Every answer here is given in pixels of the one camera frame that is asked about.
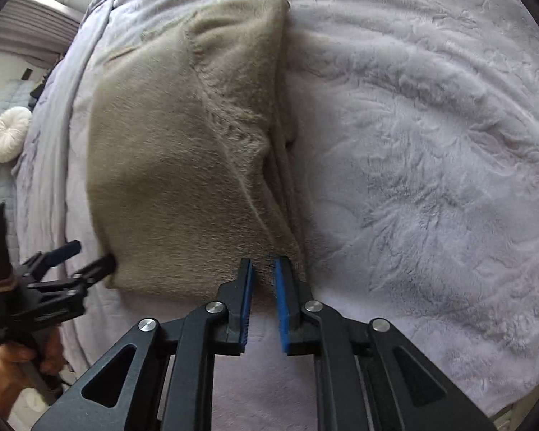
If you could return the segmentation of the person's left hand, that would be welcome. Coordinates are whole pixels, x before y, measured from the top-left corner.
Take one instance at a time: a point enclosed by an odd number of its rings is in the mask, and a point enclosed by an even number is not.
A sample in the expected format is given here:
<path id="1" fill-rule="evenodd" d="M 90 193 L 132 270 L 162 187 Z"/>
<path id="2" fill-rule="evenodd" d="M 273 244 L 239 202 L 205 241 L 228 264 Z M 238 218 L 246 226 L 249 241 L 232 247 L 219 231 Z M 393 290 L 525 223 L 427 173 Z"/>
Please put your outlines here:
<path id="1" fill-rule="evenodd" d="M 33 388 L 31 380 L 20 365 L 30 362 L 36 353 L 18 343 L 5 343 L 0 346 L 0 416 L 7 420 L 21 392 Z M 48 376 L 61 372 L 67 361 L 58 328 L 50 331 L 43 351 L 40 371 Z"/>

